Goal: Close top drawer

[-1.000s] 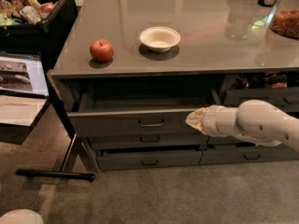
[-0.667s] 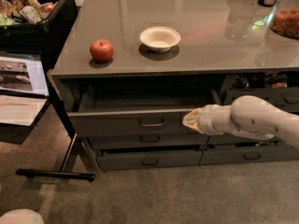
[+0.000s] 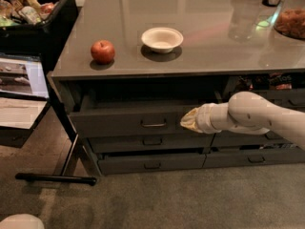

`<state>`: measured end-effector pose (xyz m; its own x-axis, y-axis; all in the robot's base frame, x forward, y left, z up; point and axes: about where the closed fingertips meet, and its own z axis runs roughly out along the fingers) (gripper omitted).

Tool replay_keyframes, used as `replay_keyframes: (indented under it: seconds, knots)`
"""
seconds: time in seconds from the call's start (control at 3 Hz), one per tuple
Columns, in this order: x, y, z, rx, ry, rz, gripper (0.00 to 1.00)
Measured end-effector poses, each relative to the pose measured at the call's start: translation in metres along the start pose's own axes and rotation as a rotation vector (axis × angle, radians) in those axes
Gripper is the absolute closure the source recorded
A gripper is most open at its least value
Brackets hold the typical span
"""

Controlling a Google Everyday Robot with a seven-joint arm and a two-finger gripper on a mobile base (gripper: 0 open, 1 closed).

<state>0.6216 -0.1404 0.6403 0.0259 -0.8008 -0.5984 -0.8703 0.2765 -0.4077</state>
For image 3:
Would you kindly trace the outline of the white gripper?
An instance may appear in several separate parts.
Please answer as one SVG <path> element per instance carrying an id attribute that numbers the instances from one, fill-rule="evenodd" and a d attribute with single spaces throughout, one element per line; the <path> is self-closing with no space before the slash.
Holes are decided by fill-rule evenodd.
<path id="1" fill-rule="evenodd" d="M 203 134 L 216 134 L 220 133 L 211 121 L 212 109 L 215 104 L 209 103 L 204 104 L 201 107 L 193 108 L 183 115 L 180 121 L 180 125 L 193 132 Z"/>

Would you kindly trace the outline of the white robot base corner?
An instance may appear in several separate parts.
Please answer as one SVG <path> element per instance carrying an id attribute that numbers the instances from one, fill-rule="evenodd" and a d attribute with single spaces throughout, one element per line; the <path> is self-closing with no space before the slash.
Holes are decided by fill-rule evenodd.
<path id="1" fill-rule="evenodd" d="M 9 216 L 0 222 L 0 229 L 45 229 L 41 219 L 29 214 Z"/>

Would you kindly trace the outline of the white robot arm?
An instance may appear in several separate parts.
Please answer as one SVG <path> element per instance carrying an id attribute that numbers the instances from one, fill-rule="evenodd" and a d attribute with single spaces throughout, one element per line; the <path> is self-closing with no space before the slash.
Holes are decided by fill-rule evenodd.
<path id="1" fill-rule="evenodd" d="M 181 118 L 180 125 L 204 134 L 230 131 L 262 135 L 272 131 L 305 149 L 305 114 L 277 106 L 251 92 L 234 94 L 227 103 L 194 108 Z"/>

